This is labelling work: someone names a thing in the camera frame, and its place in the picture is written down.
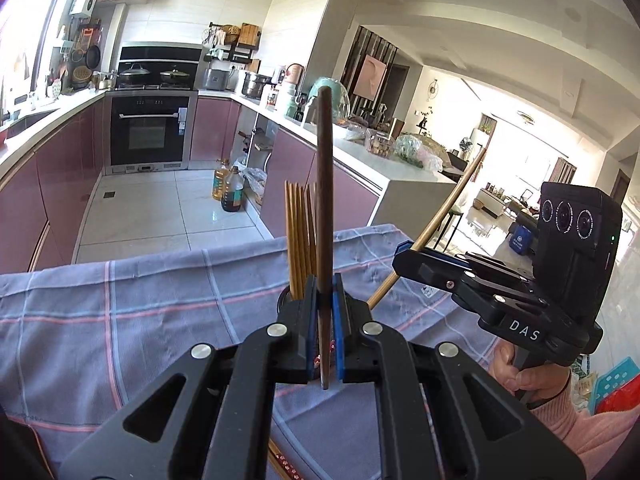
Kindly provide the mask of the person's right hand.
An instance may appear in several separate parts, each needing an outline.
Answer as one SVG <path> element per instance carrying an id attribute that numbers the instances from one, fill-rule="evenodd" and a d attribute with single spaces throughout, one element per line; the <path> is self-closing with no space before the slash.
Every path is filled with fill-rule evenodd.
<path id="1" fill-rule="evenodd" d="M 510 393 L 525 391 L 530 394 L 530 402 L 548 401 L 570 383 L 570 370 L 558 364 L 519 370 L 513 365 L 515 350 L 514 344 L 499 340 L 489 364 L 489 374 Z"/>

